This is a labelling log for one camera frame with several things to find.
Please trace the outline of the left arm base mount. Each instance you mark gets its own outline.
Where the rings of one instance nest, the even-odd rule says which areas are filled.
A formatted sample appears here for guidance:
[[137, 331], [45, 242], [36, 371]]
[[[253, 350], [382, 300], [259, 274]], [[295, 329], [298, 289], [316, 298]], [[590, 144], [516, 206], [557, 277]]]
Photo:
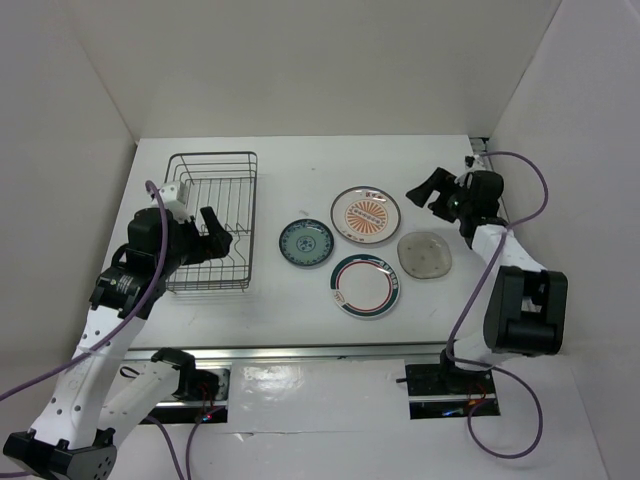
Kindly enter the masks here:
[[189, 393], [169, 396], [150, 416], [165, 425], [223, 424], [228, 421], [229, 368], [199, 370]]

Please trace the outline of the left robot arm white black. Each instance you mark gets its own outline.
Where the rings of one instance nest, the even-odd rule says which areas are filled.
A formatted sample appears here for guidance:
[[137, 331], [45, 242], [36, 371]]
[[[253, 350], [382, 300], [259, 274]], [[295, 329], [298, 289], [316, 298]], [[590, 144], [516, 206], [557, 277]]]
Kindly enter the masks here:
[[68, 363], [53, 371], [49, 403], [28, 430], [10, 434], [4, 455], [23, 474], [43, 479], [105, 479], [118, 448], [167, 397], [210, 406], [218, 375], [196, 366], [193, 355], [163, 347], [113, 399], [107, 397], [133, 340], [145, 326], [167, 279], [180, 267], [228, 255], [232, 236], [214, 210], [179, 219], [176, 210], [150, 207], [135, 213], [127, 241], [97, 278], [81, 339]]

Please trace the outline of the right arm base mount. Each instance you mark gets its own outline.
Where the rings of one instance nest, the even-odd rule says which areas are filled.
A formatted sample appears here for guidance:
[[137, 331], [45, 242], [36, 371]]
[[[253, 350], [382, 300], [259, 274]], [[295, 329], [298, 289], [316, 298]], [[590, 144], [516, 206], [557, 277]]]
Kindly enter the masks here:
[[408, 364], [395, 382], [406, 388], [412, 420], [500, 416], [493, 377], [485, 372], [446, 373], [438, 364]]

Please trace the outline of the orange sunburst plate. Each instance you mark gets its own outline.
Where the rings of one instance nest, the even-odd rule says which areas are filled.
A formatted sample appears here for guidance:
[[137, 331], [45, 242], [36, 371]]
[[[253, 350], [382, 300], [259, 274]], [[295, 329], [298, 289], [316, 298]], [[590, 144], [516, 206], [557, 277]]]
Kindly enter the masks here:
[[385, 191], [356, 186], [333, 200], [330, 218], [345, 239], [356, 244], [377, 245], [396, 234], [402, 215], [396, 200]]

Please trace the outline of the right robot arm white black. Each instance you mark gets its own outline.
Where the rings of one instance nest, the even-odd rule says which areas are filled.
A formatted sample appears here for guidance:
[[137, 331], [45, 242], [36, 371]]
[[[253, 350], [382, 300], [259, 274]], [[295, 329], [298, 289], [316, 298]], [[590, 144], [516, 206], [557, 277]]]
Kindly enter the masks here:
[[559, 353], [564, 336], [568, 278], [534, 260], [498, 215], [504, 180], [497, 173], [469, 171], [459, 177], [437, 168], [406, 197], [436, 217], [459, 224], [468, 247], [489, 272], [493, 286], [483, 324], [476, 333], [445, 347], [436, 379], [460, 391], [504, 361]]

